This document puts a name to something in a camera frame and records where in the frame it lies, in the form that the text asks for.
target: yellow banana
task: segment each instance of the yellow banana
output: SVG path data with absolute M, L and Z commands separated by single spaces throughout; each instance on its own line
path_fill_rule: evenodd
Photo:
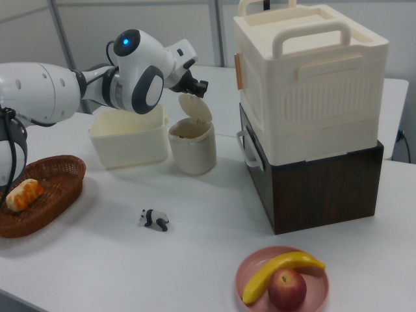
M 273 273 L 279 268 L 319 267 L 325 269 L 325 264 L 305 252 L 287 252 L 267 261 L 250 278 L 242 292 L 242 301 L 252 304 L 266 291 Z

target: wooden box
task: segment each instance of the wooden box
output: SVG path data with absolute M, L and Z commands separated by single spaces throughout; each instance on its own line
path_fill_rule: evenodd
M 374 216 L 384 150 L 380 142 L 346 155 L 272 166 L 241 105 L 240 117 L 264 166 L 263 171 L 248 170 L 275 234 Z M 243 143 L 249 155 L 250 146 Z

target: fruit plate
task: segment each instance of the fruit plate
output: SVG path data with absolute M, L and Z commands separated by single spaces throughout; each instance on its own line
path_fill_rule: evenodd
M 301 252 L 302 250 L 286 247 L 273 246 L 258 250 L 249 255 L 241 264 L 235 275 L 235 290 L 241 304 L 249 312 L 281 312 L 269 300 L 267 291 L 256 302 L 250 305 L 243 304 L 242 291 L 244 286 L 254 273 L 262 267 L 268 260 L 286 252 Z M 324 270 L 316 267 L 297 268 L 306 282 L 306 298 L 303 304 L 292 312 L 318 312 L 320 311 L 328 297 L 330 284 Z

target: bread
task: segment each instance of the bread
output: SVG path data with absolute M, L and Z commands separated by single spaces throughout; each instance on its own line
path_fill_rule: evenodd
M 7 195 L 7 207 L 16 213 L 26 210 L 29 205 L 37 200 L 43 193 L 44 188 L 38 180 L 27 179 Z

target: panda figurine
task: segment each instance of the panda figurine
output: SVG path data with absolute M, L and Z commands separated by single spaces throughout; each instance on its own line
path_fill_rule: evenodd
M 169 223 L 169 219 L 164 213 L 153 209 L 143 209 L 142 214 L 140 215 L 140 219 L 142 220 L 144 218 L 146 218 L 146 223 L 144 226 L 151 226 L 153 221 L 156 221 L 156 224 L 162 229 L 162 231 L 166 232 L 168 230 L 166 223 Z

